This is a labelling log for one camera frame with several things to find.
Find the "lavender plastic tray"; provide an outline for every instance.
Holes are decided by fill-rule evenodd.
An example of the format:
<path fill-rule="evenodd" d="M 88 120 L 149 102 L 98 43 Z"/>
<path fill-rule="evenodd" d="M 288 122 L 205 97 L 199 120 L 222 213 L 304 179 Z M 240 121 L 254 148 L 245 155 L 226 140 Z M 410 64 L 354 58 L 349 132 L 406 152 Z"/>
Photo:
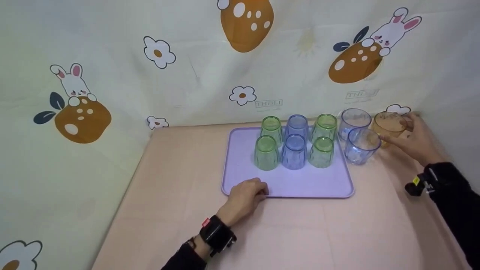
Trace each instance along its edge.
<path fill-rule="evenodd" d="M 332 165 L 318 169 L 308 161 L 300 170 L 292 171 L 279 164 L 271 171 L 258 169 L 253 162 L 255 141 L 260 127 L 236 128 L 230 132 L 223 171 L 222 192 L 230 194 L 236 184 L 259 177 L 268 183 L 270 197 L 348 198 L 355 193 L 345 156 L 335 140 Z M 310 151 L 312 144 L 307 144 Z"/>

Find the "green cup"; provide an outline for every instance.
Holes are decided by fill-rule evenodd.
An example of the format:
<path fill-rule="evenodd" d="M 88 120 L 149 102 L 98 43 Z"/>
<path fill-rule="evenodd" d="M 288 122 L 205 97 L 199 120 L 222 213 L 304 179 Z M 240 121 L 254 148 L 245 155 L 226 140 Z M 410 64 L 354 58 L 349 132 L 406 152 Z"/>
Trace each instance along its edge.
<path fill-rule="evenodd" d="M 333 141 L 328 137 L 316 138 L 308 155 L 308 162 L 317 168 L 327 168 L 332 164 Z"/>
<path fill-rule="evenodd" d="M 255 143 L 255 166 L 263 171 L 270 171 L 278 166 L 278 147 L 272 136 L 263 135 Z"/>
<path fill-rule="evenodd" d="M 313 126 L 310 142 L 313 143 L 316 138 L 327 137 L 332 141 L 335 140 L 336 134 L 336 117 L 331 114 L 320 114 Z"/>
<path fill-rule="evenodd" d="M 262 120 L 260 136 L 268 135 L 276 141 L 276 146 L 282 145 L 282 123 L 275 116 L 267 116 Z"/>

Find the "sleeve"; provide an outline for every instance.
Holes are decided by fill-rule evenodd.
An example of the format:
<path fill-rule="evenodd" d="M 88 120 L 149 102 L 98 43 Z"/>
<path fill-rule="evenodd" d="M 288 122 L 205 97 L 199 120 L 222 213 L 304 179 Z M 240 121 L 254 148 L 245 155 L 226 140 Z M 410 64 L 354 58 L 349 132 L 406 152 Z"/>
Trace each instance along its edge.
<path fill-rule="evenodd" d="M 206 265 L 191 246 L 183 244 L 162 270 L 204 270 Z"/>
<path fill-rule="evenodd" d="M 465 253 L 468 264 L 480 269 L 480 196 L 450 162 L 425 167 L 444 187 L 430 193 L 446 224 Z"/>

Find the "cup rim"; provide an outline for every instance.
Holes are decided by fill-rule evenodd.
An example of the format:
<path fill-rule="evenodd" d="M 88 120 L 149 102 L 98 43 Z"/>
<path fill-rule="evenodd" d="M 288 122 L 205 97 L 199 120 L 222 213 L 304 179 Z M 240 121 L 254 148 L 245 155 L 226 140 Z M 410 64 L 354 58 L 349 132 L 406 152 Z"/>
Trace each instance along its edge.
<path fill-rule="evenodd" d="M 319 123 L 318 123 L 318 120 L 319 120 L 320 117 L 322 117 L 322 116 L 331 116 L 331 117 L 333 117 L 333 119 L 335 119 L 335 126 L 333 126 L 333 127 L 326 127 L 326 126 L 324 126 L 324 125 L 319 124 Z M 330 113 L 322 113 L 322 114 L 320 114 L 320 115 L 317 117 L 317 120 L 315 120 L 315 124 L 319 125 L 321 128 L 324 128 L 324 129 L 335 129 L 336 126 L 338 125 L 338 121 L 337 121 L 336 117 L 333 116 L 332 114 L 330 114 Z"/>
<path fill-rule="evenodd" d="M 296 130 L 300 130 L 300 129 L 305 128 L 305 127 L 295 128 L 295 127 L 293 127 L 293 126 L 290 125 L 290 119 L 292 119 L 292 117 L 297 117 L 297 116 L 300 116 L 301 118 L 303 118 L 303 119 L 305 120 L 306 126 L 308 127 L 308 119 L 307 119 L 305 116 L 301 115 L 301 114 L 292 114 L 292 115 L 288 118 L 288 120 L 287 120 L 287 126 L 288 126 L 289 128 L 291 128 L 291 129 L 296 129 Z"/>
<path fill-rule="evenodd" d="M 278 128 L 274 128 L 274 129 L 268 129 L 268 128 L 264 127 L 263 123 L 264 123 L 265 119 L 267 119 L 267 118 L 274 118 L 274 119 L 276 119 L 276 120 L 278 121 L 278 123 L 279 123 L 279 127 L 278 127 Z M 278 117 L 273 116 L 273 115 L 270 115 L 270 116 L 265 117 L 265 118 L 262 120 L 261 128 L 266 129 L 266 130 L 268 130 L 268 131 L 275 131 L 275 130 L 277 130 L 277 129 L 279 129 L 279 128 L 282 128 L 282 122 L 280 121 L 280 119 L 279 119 Z"/>
<path fill-rule="evenodd" d="M 372 149 L 363 149 L 363 148 L 357 146 L 356 144 L 354 144 L 354 143 L 350 140 L 350 134 L 352 133 L 352 131 L 354 131 L 354 130 L 356 130 L 356 129 L 365 129 L 365 130 L 368 130 L 368 132 L 371 132 L 371 133 L 377 135 L 377 136 L 378 136 L 378 146 L 375 147 L 375 148 L 372 148 Z M 371 130 L 371 129 L 369 129 L 369 128 L 366 128 L 366 127 L 356 127 L 356 128 L 352 128 L 352 129 L 349 131 L 348 135 L 347 135 L 347 140 L 348 140 L 348 142 L 351 143 L 353 146 L 355 146 L 356 148 L 361 149 L 361 150 L 363 150 L 363 151 L 375 151 L 375 150 L 377 150 L 378 148 L 380 148 L 380 146 L 382 145 L 382 140 L 380 139 L 380 136 L 379 136 L 375 131 L 373 131 L 373 130 Z"/>
<path fill-rule="evenodd" d="M 288 144 L 287 144 L 288 138 L 294 137 L 294 136 L 298 136 L 298 137 L 302 138 L 302 140 L 303 140 L 303 147 L 302 147 L 301 149 L 295 150 L 295 149 L 292 149 L 292 148 L 290 148 L 290 147 L 288 146 Z M 300 134 L 290 134 L 290 135 L 288 135 L 287 138 L 285 139 L 285 143 L 283 143 L 283 145 L 286 146 L 288 149 L 290 149 L 290 151 L 293 151 L 293 152 L 302 152 L 302 151 L 305 150 L 306 147 L 307 147 L 307 140 L 306 140 L 302 135 L 300 135 Z"/>
<path fill-rule="evenodd" d="M 398 117 L 400 117 L 400 118 L 403 119 L 403 117 L 402 117 L 401 115 L 399 115 L 398 113 L 394 113 L 394 112 L 391 112 L 391 111 L 386 111 L 386 110 L 384 110 L 384 111 L 381 111 L 381 112 L 377 113 L 377 114 L 373 117 L 373 121 L 375 122 L 375 124 L 377 124 L 377 126 L 385 129 L 386 131 L 394 132 L 394 133 L 401 133 L 401 132 L 404 132 L 404 131 L 407 129 L 406 126 L 402 126 L 402 127 L 403 127 L 402 130 L 395 131 L 395 130 L 390 130 L 390 129 L 388 129 L 388 128 L 382 127 L 382 126 L 377 122 L 377 116 L 378 116 L 380 113 L 386 113 L 386 112 L 389 113 L 389 114 L 397 115 Z"/>
<path fill-rule="evenodd" d="M 272 150 L 270 150 L 270 151 L 262 151 L 262 150 L 260 150 L 260 149 L 257 147 L 258 141 L 259 141 L 260 139 L 262 139 L 262 138 L 268 138 L 268 139 L 273 140 L 273 142 L 274 142 L 274 147 L 273 147 Z M 257 140 L 255 141 L 255 149 L 258 150 L 258 151 L 260 151 L 260 152 L 262 152 L 262 153 L 270 153 L 270 152 L 272 152 L 272 151 L 275 151 L 276 146 L 277 146 L 277 144 L 276 144 L 275 138 L 273 138 L 273 137 L 270 136 L 270 135 L 262 135 L 262 136 L 258 137 Z"/>
<path fill-rule="evenodd" d="M 370 121 L 368 122 L 367 125 L 364 125 L 364 126 L 355 126 L 355 125 L 352 125 L 352 124 L 348 123 L 347 121 L 345 121 L 345 119 L 343 118 L 343 114 L 344 114 L 346 111 L 348 111 L 348 110 L 360 110 L 360 111 L 364 112 L 366 115 L 368 115 L 368 116 L 370 117 Z M 359 109 L 359 108 L 348 108 L 348 109 L 345 109 L 345 110 L 343 110 L 341 117 L 342 117 L 342 121 L 343 121 L 343 122 L 345 122 L 345 123 L 347 123 L 347 124 L 349 124 L 349 125 L 351 125 L 351 126 L 354 126 L 355 128 L 358 128 L 358 127 L 366 127 L 366 126 L 369 126 L 369 125 L 372 123 L 372 116 L 371 116 L 368 112 L 366 112 L 366 111 L 364 111 L 364 110 L 362 110 L 362 109 Z"/>
<path fill-rule="evenodd" d="M 325 138 L 325 139 L 329 140 L 329 141 L 332 143 L 332 150 L 330 150 L 330 151 L 324 151 L 324 150 L 318 149 L 318 147 L 315 145 L 315 142 L 316 142 L 318 139 L 320 139 L 320 138 Z M 312 147 L 315 147 L 315 149 L 317 149 L 318 151 L 320 151 L 320 152 L 322 152 L 322 153 L 330 153 L 330 152 L 332 152 L 332 151 L 334 150 L 335 145 L 334 145 L 333 140 L 330 139 L 329 137 L 320 136 L 320 137 L 316 138 L 315 141 L 312 143 Z"/>

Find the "rabbit ear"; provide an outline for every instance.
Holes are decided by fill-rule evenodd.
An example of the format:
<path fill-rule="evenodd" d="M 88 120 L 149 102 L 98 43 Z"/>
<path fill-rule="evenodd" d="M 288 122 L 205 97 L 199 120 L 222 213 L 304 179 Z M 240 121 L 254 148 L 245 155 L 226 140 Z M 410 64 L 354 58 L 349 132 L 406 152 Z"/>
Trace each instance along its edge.
<path fill-rule="evenodd" d="M 81 78 L 82 77 L 82 72 L 83 72 L 83 69 L 82 69 L 82 66 L 79 63 L 74 63 L 70 67 L 70 73 L 75 77 L 80 77 Z"/>
<path fill-rule="evenodd" d="M 403 29 L 405 32 L 412 30 L 413 28 L 417 27 L 421 23 L 421 17 L 413 17 L 410 20 L 406 21 L 403 25 Z"/>
<path fill-rule="evenodd" d="M 65 70 L 59 65 L 51 65 L 50 71 L 52 71 L 52 73 L 55 74 L 60 80 L 64 79 L 65 75 L 67 74 Z"/>
<path fill-rule="evenodd" d="M 393 12 L 393 17 L 390 19 L 391 23 L 398 24 L 402 22 L 408 14 L 407 8 L 399 8 Z"/>

